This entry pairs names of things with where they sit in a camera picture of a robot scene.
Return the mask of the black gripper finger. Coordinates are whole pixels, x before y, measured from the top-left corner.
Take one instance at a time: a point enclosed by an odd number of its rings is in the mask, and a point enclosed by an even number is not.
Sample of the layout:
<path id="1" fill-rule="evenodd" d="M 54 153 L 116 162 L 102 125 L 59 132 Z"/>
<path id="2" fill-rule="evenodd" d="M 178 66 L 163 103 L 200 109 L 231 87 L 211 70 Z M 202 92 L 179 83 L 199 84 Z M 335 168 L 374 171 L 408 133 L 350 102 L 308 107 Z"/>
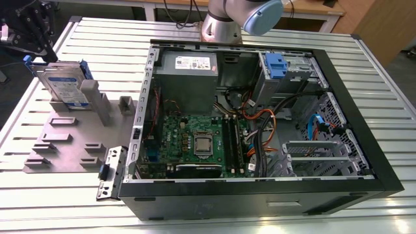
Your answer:
<path id="1" fill-rule="evenodd" d="M 32 43 L 36 45 L 36 48 L 40 47 L 38 53 L 44 62 L 58 62 L 58 55 L 52 48 L 52 38 L 48 32 L 36 26 L 31 28 L 31 31 Z"/>

